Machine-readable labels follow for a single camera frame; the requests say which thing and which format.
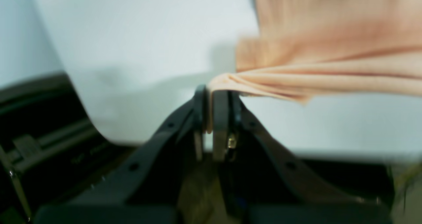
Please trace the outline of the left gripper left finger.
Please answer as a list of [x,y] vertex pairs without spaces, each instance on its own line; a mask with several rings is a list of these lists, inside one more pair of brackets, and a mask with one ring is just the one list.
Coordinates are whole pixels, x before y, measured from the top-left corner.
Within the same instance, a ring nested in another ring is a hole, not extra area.
[[42,207],[36,224],[179,224],[184,168],[202,159],[207,90],[172,112],[104,181],[68,203]]

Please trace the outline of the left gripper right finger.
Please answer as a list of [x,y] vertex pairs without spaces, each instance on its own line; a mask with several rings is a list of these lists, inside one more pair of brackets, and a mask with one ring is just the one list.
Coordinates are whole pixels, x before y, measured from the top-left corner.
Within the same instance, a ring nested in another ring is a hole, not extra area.
[[229,213],[247,224],[391,224],[383,164],[301,159],[234,91],[212,93],[213,155]]

